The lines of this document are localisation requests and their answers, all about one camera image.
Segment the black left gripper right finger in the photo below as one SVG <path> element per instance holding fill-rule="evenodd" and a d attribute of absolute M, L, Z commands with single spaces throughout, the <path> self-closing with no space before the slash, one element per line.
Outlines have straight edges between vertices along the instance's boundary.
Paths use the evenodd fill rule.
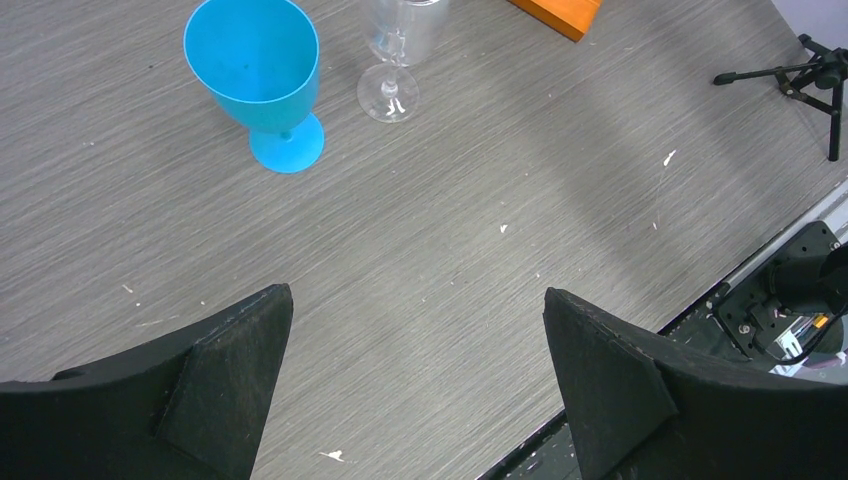
<path fill-rule="evenodd" d="M 586 479 L 843 479 L 847 389 L 706 355 L 561 289 L 544 326 Z"/>

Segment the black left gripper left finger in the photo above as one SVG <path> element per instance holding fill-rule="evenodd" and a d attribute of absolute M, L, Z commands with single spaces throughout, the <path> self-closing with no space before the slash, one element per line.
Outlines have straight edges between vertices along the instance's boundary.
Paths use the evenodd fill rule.
<path fill-rule="evenodd" d="M 5 479 L 247 479 L 289 339 L 273 284 L 41 382 L 1 386 Z"/>

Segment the blue wine glass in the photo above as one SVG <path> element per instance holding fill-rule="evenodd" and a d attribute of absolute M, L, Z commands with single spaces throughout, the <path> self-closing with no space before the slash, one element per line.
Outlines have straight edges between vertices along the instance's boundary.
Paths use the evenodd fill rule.
<path fill-rule="evenodd" d="M 218 106 L 248 131 L 254 158 L 283 174 L 321 156 L 325 135 L 312 110 L 320 40 L 309 16 L 285 0 L 209 0 L 183 34 L 187 65 Z"/>

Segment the clear wine glass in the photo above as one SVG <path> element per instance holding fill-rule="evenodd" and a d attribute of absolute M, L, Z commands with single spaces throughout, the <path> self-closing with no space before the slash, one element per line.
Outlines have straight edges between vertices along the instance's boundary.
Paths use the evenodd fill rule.
<path fill-rule="evenodd" d="M 361 1 L 363 37 L 379 63 L 357 83 L 357 98 L 372 119 L 392 124 L 415 112 L 420 90 L 408 68 L 437 47 L 450 12 L 449 0 Z"/>

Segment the black mini tripod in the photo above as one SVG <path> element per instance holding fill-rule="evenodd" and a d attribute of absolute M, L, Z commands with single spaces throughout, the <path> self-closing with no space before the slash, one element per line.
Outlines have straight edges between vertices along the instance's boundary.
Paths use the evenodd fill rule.
<path fill-rule="evenodd" d="M 812 57 L 802 64 L 778 66 L 771 69 L 748 72 L 725 72 L 712 79 L 714 86 L 729 85 L 736 81 L 763 77 L 774 77 L 780 92 L 827 114 L 830 118 L 827 160 L 836 162 L 840 156 L 841 125 L 847 80 L 847 50 L 839 47 L 829 49 L 815 42 L 809 35 L 798 36 L 801 46 L 812 52 Z M 804 92 L 814 85 L 818 90 L 830 91 L 831 102 L 825 103 Z"/>

